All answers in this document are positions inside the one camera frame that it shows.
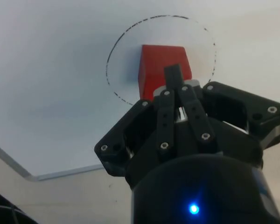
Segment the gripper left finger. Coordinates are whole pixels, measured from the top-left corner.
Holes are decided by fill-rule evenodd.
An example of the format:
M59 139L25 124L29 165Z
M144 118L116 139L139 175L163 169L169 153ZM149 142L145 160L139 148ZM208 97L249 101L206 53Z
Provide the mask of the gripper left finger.
M153 100L138 100L96 144L111 176L140 176L174 157L177 66L164 68L165 87Z

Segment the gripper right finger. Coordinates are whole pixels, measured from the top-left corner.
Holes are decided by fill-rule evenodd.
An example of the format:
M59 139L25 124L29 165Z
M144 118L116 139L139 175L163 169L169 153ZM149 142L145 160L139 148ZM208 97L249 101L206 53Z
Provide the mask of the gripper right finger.
M280 103L231 86L187 84L175 65L176 150L265 150L280 143Z

